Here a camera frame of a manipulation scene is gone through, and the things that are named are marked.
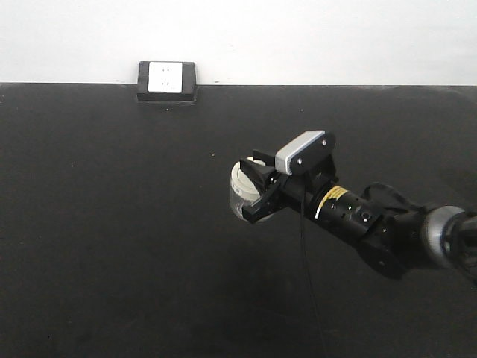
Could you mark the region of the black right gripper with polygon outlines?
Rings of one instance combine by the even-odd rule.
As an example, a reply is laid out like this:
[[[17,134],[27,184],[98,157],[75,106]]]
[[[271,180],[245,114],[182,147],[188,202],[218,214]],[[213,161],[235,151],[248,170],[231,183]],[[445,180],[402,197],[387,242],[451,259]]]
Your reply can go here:
[[[242,209],[244,219],[251,224],[264,221],[282,209],[290,208],[301,212],[304,204],[304,216],[317,220],[319,208],[325,194],[337,185],[337,179],[328,174],[316,176],[288,176],[277,172],[275,151],[253,149],[253,159],[241,158],[239,169],[250,180],[259,197]]]

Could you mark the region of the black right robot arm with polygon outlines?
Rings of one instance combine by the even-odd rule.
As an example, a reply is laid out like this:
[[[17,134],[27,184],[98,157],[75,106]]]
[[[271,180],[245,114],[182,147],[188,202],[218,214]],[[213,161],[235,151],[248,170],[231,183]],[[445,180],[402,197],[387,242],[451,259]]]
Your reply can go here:
[[[275,169],[273,160],[254,151],[238,162],[259,193],[242,207],[245,221],[256,223],[289,207],[387,278],[399,280],[412,269],[454,269],[476,282],[476,212],[415,204],[384,183],[372,183],[357,195],[338,185],[332,155],[291,175]]]

